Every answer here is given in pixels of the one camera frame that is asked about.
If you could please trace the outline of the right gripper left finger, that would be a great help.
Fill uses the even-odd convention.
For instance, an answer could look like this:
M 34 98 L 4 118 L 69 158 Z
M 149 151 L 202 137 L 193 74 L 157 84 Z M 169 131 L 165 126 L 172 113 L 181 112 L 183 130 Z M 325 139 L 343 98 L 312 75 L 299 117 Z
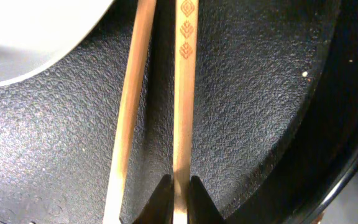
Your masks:
M 172 224 L 173 200 L 173 180 L 165 174 L 133 224 Z

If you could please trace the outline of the wooden chopstick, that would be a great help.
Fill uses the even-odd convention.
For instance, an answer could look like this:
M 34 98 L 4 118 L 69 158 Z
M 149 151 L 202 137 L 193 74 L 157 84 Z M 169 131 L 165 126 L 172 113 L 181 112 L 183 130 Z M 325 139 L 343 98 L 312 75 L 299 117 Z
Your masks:
M 156 0 L 139 0 L 117 117 L 103 224 L 119 223 Z
M 173 125 L 173 224 L 188 222 L 198 0 L 177 0 L 175 8 L 175 92 Z

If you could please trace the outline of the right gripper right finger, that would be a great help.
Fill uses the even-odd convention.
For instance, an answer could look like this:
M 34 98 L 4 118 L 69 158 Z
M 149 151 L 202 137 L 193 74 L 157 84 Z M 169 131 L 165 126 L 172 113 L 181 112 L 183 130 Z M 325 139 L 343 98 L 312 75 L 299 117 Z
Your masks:
M 192 176 L 188 189 L 189 224 L 225 224 L 201 179 Z

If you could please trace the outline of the light grey plate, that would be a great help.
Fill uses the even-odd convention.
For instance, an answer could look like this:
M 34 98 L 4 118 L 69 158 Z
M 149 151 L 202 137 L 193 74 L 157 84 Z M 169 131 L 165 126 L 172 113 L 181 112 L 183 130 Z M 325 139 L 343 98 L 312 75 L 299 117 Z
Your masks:
M 114 0 L 0 0 L 0 86 L 43 72 L 72 51 Z

